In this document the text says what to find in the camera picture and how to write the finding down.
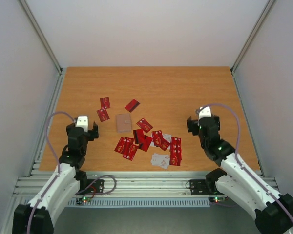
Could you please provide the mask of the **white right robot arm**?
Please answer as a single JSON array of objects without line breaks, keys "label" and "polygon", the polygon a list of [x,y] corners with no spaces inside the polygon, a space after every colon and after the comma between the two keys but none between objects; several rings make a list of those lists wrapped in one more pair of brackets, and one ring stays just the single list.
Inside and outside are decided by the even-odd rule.
[{"label": "white right robot arm", "polygon": [[236,149],[220,137],[218,116],[187,119],[188,132],[199,136],[217,169],[205,176],[210,195],[223,194],[243,208],[262,234],[293,233],[293,197],[281,194],[255,173]]}]

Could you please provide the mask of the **pink leather card holder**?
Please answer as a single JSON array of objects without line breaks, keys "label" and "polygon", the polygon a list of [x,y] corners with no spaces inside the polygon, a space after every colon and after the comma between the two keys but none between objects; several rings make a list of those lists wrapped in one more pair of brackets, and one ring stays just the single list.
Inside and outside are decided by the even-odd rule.
[{"label": "pink leather card holder", "polygon": [[130,132],[132,130],[130,114],[116,115],[116,129],[118,133]]}]

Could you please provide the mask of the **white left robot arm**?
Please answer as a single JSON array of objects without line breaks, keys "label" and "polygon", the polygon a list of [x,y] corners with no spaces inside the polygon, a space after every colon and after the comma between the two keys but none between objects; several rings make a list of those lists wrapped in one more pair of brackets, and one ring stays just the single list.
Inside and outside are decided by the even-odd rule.
[{"label": "white left robot arm", "polygon": [[88,128],[88,117],[79,116],[66,128],[68,144],[59,165],[42,189],[26,204],[18,205],[13,215],[14,234],[52,234],[55,223],[67,202],[75,194],[88,190],[85,162],[87,145],[99,137],[98,125]]}]

